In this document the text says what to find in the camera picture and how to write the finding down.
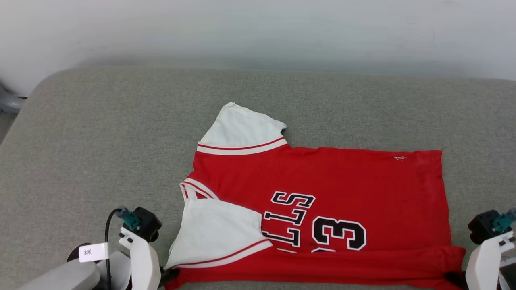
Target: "white wall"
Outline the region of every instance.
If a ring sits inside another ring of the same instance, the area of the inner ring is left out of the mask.
[[[516,79],[516,1],[2,1],[10,89],[100,63]]]

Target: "teal connector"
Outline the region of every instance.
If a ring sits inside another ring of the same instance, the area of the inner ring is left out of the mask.
[[[513,222],[516,221],[516,208],[511,209],[507,213],[501,214],[493,221],[493,227],[499,232],[503,233],[508,229]]]
[[[134,231],[140,225],[141,220],[125,206],[119,207],[121,211],[117,212],[117,217],[124,220],[124,224],[126,224],[131,231]]]

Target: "white sleeve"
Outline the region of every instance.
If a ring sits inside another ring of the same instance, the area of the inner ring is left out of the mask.
[[[217,199],[187,199],[165,269],[226,265],[265,250],[262,215]]]
[[[285,128],[283,122],[230,102],[222,107],[199,144],[216,148],[261,146],[283,138],[281,131]]]

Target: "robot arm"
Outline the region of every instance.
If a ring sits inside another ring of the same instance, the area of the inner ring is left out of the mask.
[[[178,269],[163,271],[156,251],[149,245],[159,237],[158,230],[162,226],[159,219],[142,207],[134,212],[120,207],[117,216],[124,220],[119,243],[129,249],[131,258],[121,252],[113,252],[109,255],[110,263],[108,260],[81,263],[77,259],[77,247],[66,264],[18,290],[126,290],[129,281],[133,290],[156,290],[177,277]],[[112,279],[108,278],[108,267],[111,268]]]
[[[516,221],[516,208],[500,215],[488,211],[477,215],[469,224],[471,240],[480,245],[471,254],[466,270],[466,282],[470,290],[496,289],[502,253],[514,249],[516,240],[510,227]]]

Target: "gray cushion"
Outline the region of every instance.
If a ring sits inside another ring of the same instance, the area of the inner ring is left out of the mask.
[[[286,123],[292,146],[442,149],[453,241],[468,255],[475,248],[467,229],[474,215],[516,205],[516,82],[135,67],[64,71],[36,88],[0,146],[0,285],[20,286],[64,263],[77,245],[103,242],[107,215],[119,205],[143,206],[161,219],[152,245],[164,265],[181,224],[178,184],[192,170],[197,141],[229,101]],[[120,226],[115,219],[110,236],[118,249]]]

